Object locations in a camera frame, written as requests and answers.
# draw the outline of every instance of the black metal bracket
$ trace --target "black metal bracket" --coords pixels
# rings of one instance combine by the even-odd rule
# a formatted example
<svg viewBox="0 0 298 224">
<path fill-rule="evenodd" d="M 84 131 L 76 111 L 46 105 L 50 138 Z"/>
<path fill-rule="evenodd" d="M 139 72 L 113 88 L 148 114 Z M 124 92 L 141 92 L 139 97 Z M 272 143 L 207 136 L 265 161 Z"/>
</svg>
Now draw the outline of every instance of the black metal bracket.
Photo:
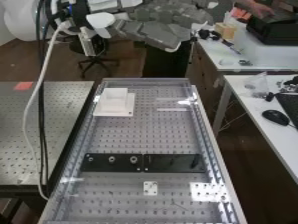
<svg viewBox="0 0 298 224">
<path fill-rule="evenodd" d="M 83 172 L 141 172 L 143 154 L 85 154 Z"/>
<path fill-rule="evenodd" d="M 204 173 L 205 166 L 200 154 L 147 154 L 144 172 L 148 173 Z"/>
<path fill-rule="evenodd" d="M 200 154 L 87 153 L 83 172 L 204 173 Z"/>
</svg>

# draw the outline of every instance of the table leg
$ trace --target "table leg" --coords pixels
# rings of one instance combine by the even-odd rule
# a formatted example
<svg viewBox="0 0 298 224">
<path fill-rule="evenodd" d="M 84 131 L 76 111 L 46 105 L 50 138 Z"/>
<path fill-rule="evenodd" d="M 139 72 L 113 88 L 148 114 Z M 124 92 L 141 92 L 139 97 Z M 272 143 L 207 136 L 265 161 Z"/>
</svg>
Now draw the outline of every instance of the table leg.
<svg viewBox="0 0 298 224">
<path fill-rule="evenodd" d="M 231 95 L 232 95 L 232 90 L 231 90 L 229 84 L 225 83 L 224 91 L 221 94 L 221 101 L 220 101 L 220 105 L 217 108 L 216 119 L 213 122 L 213 132 L 215 132 L 216 137 L 217 137 L 220 129 L 221 129 L 223 119 L 225 117 L 227 107 L 228 107 L 229 100 L 231 100 Z"/>
</svg>

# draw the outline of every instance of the electrical cord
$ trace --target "electrical cord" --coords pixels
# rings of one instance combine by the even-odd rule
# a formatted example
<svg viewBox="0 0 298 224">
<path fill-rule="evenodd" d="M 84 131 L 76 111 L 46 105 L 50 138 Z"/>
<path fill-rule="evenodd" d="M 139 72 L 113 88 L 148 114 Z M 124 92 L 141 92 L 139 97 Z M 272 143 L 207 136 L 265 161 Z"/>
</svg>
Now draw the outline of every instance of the electrical cord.
<svg viewBox="0 0 298 224">
<path fill-rule="evenodd" d="M 42 55 L 42 63 L 44 64 L 44 54 L 46 54 L 46 45 L 47 45 L 47 42 L 46 42 L 46 39 L 47 39 L 47 35 L 48 35 L 48 30 L 50 30 L 50 26 L 51 24 L 54 23 L 55 19 L 59 18 L 59 14 L 54 15 L 46 26 L 44 26 L 44 29 L 43 29 L 43 39 L 42 39 L 42 45 L 40 45 L 40 49 L 39 49 L 39 52 L 40 52 L 40 55 Z M 48 164 L 48 146 L 47 146 L 47 137 L 46 137 L 46 116 L 44 116 L 44 82 L 40 86 L 40 91 L 39 91 L 39 123 L 40 123 L 40 145 L 43 145 L 43 148 L 44 150 L 42 150 L 42 153 L 40 153 L 40 157 L 43 158 L 42 159 L 42 172 L 40 172 L 40 184 L 43 186 L 43 167 L 46 166 L 46 191 L 47 191 L 47 196 L 50 197 L 50 184 L 48 184 L 48 180 L 50 180 L 50 164 Z"/>
<path fill-rule="evenodd" d="M 40 69 L 43 68 L 44 63 L 44 53 L 42 49 L 40 43 L 40 14 L 43 10 L 46 0 L 39 1 L 38 10 L 36 10 L 36 40 L 39 46 L 39 62 Z M 44 83 L 42 83 L 42 87 L 39 90 L 39 134 L 40 134 L 40 180 L 39 180 L 39 190 L 43 191 L 43 173 L 44 173 L 44 162 L 46 162 L 46 186 L 47 186 L 47 195 L 48 192 L 48 149 L 47 149 L 47 137 L 46 137 L 46 125 L 44 125 Z"/>
<path fill-rule="evenodd" d="M 245 114 L 246 114 L 246 112 L 242 113 L 242 114 L 241 114 L 237 118 L 234 118 L 232 121 L 229 121 L 228 124 L 224 125 L 224 127 L 221 127 L 220 131 L 224 131 L 225 129 L 228 129 L 228 128 L 231 127 L 231 124 L 232 124 L 236 120 L 238 120 L 241 117 L 244 117 Z"/>
<path fill-rule="evenodd" d="M 46 56 L 46 60 L 44 60 L 44 64 L 43 64 L 43 69 L 42 69 L 40 77 L 39 77 L 39 80 L 38 80 L 38 83 L 36 83 L 36 86 L 35 86 L 35 90 L 34 90 L 34 93 L 31 95 L 28 104 L 26 106 L 24 115 L 23 115 L 23 133 L 24 133 L 24 136 L 26 136 L 26 142 L 27 142 L 27 144 L 30 146 L 30 149 L 31 149 L 31 152 L 32 152 L 32 155 L 34 155 L 34 159 L 35 159 L 35 163 L 36 163 L 36 171 L 38 171 L 38 174 L 40 174 L 40 171 L 42 171 L 40 168 L 42 167 L 39 167 L 39 160 L 38 160 L 38 157 L 36 157 L 35 149 L 34 149 L 34 146 L 31 144 L 31 141 L 30 141 L 30 138 L 28 138 L 28 135 L 27 135 L 27 120 L 28 120 L 30 109 L 32 107 L 32 104 L 34 104 L 36 95 L 38 95 L 38 93 L 40 91 L 40 87 L 42 87 L 42 84 L 43 84 L 43 81 L 44 81 L 44 76 L 46 76 L 46 72 L 47 72 L 47 68 L 48 68 L 48 63 L 50 63 L 50 58 L 51 58 L 51 54 L 52 54 L 52 50 L 54 50 L 55 41 L 56 41 L 59 32 L 66 27 L 66 24 L 67 23 L 63 22 L 59 25 L 58 30 L 54 33 L 54 36 L 52 36 L 52 39 L 51 39 L 51 43 L 50 43 L 48 52 L 47 52 L 47 56 Z M 38 186 L 39 186 L 39 192 L 40 192 L 42 197 L 46 200 L 48 200 L 48 197 L 44 195 L 43 187 L 42 187 L 42 183 L 40 182 L 39 182 L 39 185 Z"/>
</svg>

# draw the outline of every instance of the white block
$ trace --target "white block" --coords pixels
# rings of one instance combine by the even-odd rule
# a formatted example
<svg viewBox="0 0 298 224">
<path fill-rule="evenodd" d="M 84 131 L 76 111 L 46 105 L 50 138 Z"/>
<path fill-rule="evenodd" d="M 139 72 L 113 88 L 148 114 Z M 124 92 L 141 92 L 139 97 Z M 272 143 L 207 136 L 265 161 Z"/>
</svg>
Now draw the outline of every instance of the white block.
<svg viewBox="0 0 298 224">
<path fill-rule="evenodd" d="M 136 94 L 128 93 L 127 88 L 105 88 L 93 116 L 132 117 L 135 98 Z"/>
</svg>

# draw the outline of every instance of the metal table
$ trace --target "metal table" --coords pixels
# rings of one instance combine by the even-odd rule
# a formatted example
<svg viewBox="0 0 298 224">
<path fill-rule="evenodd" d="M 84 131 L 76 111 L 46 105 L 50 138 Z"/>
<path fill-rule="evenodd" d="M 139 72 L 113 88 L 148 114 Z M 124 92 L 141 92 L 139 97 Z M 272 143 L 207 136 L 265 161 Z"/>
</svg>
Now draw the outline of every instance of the metal table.
<svg viewBox="0 0 298 224">
<path fill-rule="evenodd" d="M 35 162 L 22 131 L 23 113 L 34 85 L 19 88 L 22 85 L 27 86 L 28 83 L 0 83 L 0 195 L 3 197 L 24 197 L 38 192 Z M 46 133 L 51 180 L 92 86 L 93 82 L 46 82 Z M 28 118 L 28 133 L 40 158 L 36 102 Z"/>
<path fill-rule="evenodd" d="M 136 94 L 133 117 L 93 117 L 107 87 Z M 89 153 L 199 153 L 207 172 L 83 172 Z M 187 79 L 105 79 L 70 155 L 40 223 L 246 223 L 196 87 Z M 155 195 L 144 189 L 148 181 L 159 185 Z"/>
</svg>

